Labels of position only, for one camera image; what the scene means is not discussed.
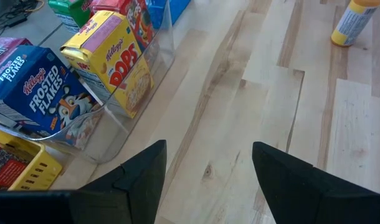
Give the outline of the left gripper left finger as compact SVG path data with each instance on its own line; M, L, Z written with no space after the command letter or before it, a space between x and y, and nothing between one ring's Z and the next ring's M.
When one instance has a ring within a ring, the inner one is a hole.
M77 190L0 192L0 223L154 223L166 161L162 139Z

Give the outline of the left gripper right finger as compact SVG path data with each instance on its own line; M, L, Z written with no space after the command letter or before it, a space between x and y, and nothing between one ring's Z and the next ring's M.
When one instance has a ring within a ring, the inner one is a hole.
M380 194L264 142L252 145L257 179L276 223L380 223Z

